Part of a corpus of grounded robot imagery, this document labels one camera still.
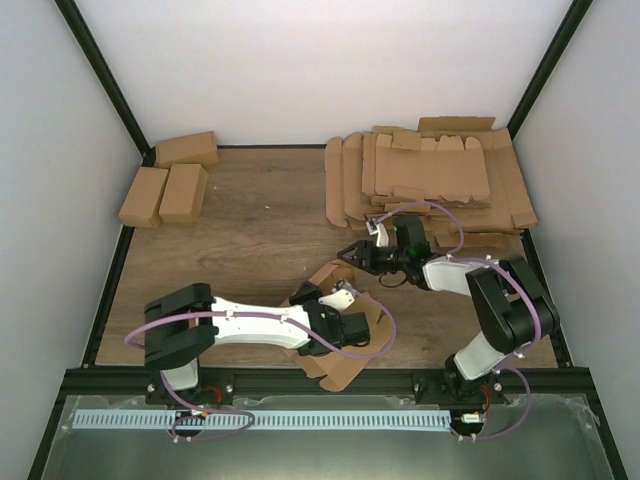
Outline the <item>cardboard box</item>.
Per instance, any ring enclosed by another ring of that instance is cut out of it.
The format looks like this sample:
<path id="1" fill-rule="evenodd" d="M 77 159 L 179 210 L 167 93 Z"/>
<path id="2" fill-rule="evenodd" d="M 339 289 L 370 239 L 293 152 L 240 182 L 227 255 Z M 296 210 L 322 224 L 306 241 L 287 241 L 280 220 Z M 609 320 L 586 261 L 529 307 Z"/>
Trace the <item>cardboard box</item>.
<path id="1" fill-rule="evenodd" d="M 346 263 L 332 260 L 320 268 L 308 281 L 319 288 L 322 295 L 328 295 L 341 280 L 347 280 L 356 287 L 355 270 Z M 370 342 L 362 347 L 345 347 L 342 353 L 328 352 L 321 356 L 301 356 L 291 350 L 282 349 L 283 355 L 302 368 L 308 378 L 319 379 L 319 386 L 329 392 L 344 390 L 367 366 L 371 359 L 354 359 L 356 356 L 384 355 L 395 341 L 397 328 L 393 316 L 383 305 L 373 299 L 368 292 L 356 297 L 354 304 L 341 312 L 342 315 L 362 312 L 366 315 L 370 328 Z"/>
<path id="2" fill-rule="evenodd" d="M 170 168 L 174 164 L 212 166 L 219 162 L 213 131 L 163 140 L 156 145 L 156 165 L 160 168 Z"/>
<path id="3" fill-rule="evenodd" d="M 157 228 L 161 224 L 160 203 L 169 171 L 154 167 L 141 167 L 135 175 L 119 219 L 126 227 Z"/>
<path id="4" fill-rule="evenodd" d="M 174 164 L 159 207 L 161 220 L 167 224 L 193 224 L 199 219 L 208 172 L 199 164 Z"/>

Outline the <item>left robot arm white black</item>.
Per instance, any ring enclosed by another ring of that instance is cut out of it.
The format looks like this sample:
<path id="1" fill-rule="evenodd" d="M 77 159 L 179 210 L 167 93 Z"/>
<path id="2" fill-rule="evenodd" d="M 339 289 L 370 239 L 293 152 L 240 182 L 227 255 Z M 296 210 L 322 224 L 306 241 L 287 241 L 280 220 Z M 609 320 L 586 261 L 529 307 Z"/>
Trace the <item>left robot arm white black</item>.
<path id="1" fill-rule="evenodd" d="M 354 302 L 348 290 L 324 294 L 310 282 L 278 308 L 231 302 L 208 284 L 192 284 L 145 307 L 144 364 L 164 373 L 178 401 L 191 404 L 204 392 L 199 356 L 212 346 L 265 344 L 312 358 L 366 346 L 366 315 L 347 311 Z"/>

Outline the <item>black corner post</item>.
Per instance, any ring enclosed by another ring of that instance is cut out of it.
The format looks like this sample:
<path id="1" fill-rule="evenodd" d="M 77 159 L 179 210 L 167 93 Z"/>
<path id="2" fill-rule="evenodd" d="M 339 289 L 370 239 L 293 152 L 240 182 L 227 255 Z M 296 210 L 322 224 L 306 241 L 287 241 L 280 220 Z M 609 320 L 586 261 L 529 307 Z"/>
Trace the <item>black corner post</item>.
<path id="1" fill-rule="evenodd" d="M 155 149 L 146 139 L 80 8 L 73 0 L 55 0 L 54 3 L 138 150 L 141 165 L 151 166 L 155 160 Z"/>
<path id="2" fill-rule="evenodd" d="M 570 3 L 507 123 L 511 139 L 518 135 L 592 4 L 592 0 L 573 0 Z"/>

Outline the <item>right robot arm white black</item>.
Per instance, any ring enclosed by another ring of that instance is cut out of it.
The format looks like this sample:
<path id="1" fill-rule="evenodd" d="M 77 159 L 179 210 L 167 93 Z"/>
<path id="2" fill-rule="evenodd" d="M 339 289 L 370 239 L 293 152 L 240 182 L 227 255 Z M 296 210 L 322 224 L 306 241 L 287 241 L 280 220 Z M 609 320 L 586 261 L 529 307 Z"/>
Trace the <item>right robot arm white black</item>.
<path id="1" fill-rule="evenodd" d="M 523 257 L 438 256 L 417 216 L 396 217 L 393 225 L 393 245 L 384 225 L 371 220 L 367 228 L 374 238 L 355 241 L 340 250 L 337 258 L 377 277 L 402 273 L 408 283 L 422 290 L 472 300 L 480 332 L 445 363 L 444 391 L 451 400 L 471 400 L 489 375 L 559 326 L 557 307 Z"/>

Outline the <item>folded cardboard box back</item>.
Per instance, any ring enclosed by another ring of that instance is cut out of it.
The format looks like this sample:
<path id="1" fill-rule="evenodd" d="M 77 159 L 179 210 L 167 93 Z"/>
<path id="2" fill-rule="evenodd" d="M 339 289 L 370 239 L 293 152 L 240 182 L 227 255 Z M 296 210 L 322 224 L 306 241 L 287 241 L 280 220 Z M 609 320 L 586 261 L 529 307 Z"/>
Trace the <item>folded cardboard box back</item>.
<path id="1" fill-rule="evenodd" d="M 163 140 L 156 145 L 156 165 L 160 168 L 170 168 L 174 164 L 212 166 L 219 162 L 213 131 Z"/>

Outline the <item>left black corner post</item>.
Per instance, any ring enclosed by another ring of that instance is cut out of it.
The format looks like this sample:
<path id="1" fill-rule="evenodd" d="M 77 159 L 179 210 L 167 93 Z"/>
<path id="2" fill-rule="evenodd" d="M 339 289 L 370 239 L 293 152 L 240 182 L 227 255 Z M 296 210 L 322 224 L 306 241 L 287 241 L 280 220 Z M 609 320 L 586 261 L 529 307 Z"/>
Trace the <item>left black corner post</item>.
<path id="1" fill-rule="evenodd" d="M 155 149 L 146 139 L 80 8 L 73 0 L 55 0 L 54 3 L 138 150 L 141 165 L 151 166 L 155 160 Z"/>

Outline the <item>stack of flat cardboard sheets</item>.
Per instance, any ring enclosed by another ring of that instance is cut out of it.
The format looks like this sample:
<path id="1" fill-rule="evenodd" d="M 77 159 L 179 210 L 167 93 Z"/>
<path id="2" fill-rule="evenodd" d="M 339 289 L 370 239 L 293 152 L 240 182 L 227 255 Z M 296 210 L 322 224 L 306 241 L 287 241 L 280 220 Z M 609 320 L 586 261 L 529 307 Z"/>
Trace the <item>stack of flat cardboard sheets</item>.
<path id="1" fill-rule="evenodd" d="M 375 126 L 324 150 L 325 214 L 362 230 L 416 214 L 440 249 L 501 248 L 537 225 L 508 129 L 491 117 L 423 117 L 414 130 Z"/>

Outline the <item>black aluminium frame rail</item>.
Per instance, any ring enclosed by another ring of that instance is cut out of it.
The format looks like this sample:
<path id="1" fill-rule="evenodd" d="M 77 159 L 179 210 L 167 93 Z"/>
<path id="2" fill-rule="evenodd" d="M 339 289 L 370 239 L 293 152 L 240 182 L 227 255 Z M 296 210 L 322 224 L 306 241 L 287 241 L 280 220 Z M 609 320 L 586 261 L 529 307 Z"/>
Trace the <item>black aluminium frame rail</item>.
<path id="1" fill-rule="evenodd" d="M 344 389 L 331 384 L 327 375 L 311 378 L 300 368 L 203 368 L 199 384 L 212 386 L 229 402 L 231 397 L 284 395 L 392 395 L 412 396 L 419 402 L 461 404 L 477 400 L 481 390 L 493 394 L 519 394 L 529 388 L 537 394 L 584 394 L 595 391 L 587 368 L 525 368 L 521 375 L 503 371 L 466 386 L 445 379 L 443 369 L 364 369 Z M 159 376 L 143 367 L 94 366 L 66 371 L 60 397 L 68 395 L 147 395 L 148 386 L 158 396 Z"/>

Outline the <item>right black corner post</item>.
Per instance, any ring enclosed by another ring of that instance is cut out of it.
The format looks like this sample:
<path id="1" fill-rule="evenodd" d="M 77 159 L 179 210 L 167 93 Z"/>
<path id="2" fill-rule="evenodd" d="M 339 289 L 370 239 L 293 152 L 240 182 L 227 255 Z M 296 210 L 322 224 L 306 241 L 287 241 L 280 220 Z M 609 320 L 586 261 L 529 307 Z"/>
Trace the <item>right black corner post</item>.
<path id="1" fill-rule="evenodd" d="M 592 4 L 592 0 L 573 0 L 570 3 L 507 123 L 511 139 L 518 135 Z"/>

